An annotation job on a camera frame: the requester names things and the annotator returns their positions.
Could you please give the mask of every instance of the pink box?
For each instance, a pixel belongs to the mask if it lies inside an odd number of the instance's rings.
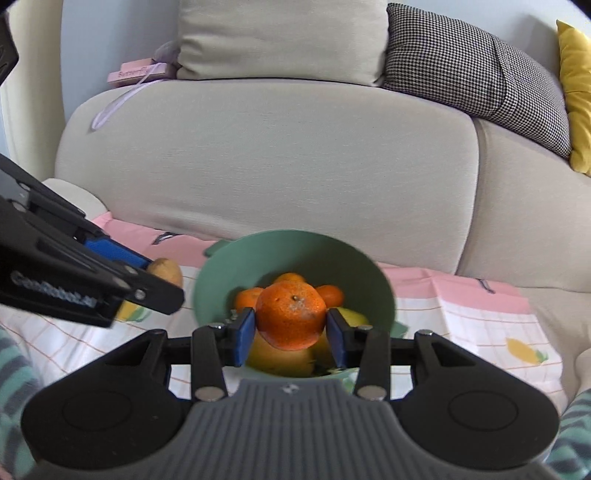
[[[146,67],[148,65],[152,65],[156,63],[153,59],[141,59],[135,61],[128,61],[126,63],[121,64],[120,70],[125,72],[127,70],[136,70],[140,69],[141,67]]]
[[[109,73],[107,82],[109,82],[109,84],[113,87],[134,85],[144,78],[148,72],[151,73],[145,82],[153,82],[154,80],[161,79],[175,79],[177,77],[177,69],[174,66],[169,65],[168,63],[153,63],[128,70],[120,70],[118,72]]]

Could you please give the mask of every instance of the houndstooth pillow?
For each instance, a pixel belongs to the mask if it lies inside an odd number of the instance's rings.
[[[383,88],[490,120],[568,158],[561,88],[526,53],[461,20],[389,4]]]

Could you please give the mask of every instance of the green bowl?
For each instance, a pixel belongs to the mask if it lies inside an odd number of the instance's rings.
[[[286,272],[296,272],[308,283],[336,285],[345,294],[345,307],[364,314],[371,325],[402,336],[395,322],[396,308],[388,279],[356,248],[326,235],[299,230],[256,233],[233,242],[221,241],[206,254],[193,290],[193,308],[202,326],[229,318],[236,294],[267,287]],[[252,368],[247,377],[272,378]],[[350,371],[319,378],[344,378]]]

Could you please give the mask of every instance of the yellow pillow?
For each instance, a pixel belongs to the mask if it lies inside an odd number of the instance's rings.
[[[591,176],[591,42],[576,28],[556,21],[560,83],[569,113],[570,166]]]

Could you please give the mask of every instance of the ribbed gray plate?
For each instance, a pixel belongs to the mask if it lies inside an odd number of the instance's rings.
[[[27,480],[362,478],[559,480],[540,462],[502,472],[442,462],[412,442],[389,405],[349,395],[338,380],[244,380],[233,397],[196,404],[178,435],[149,458],[97,472],[42,463]]]

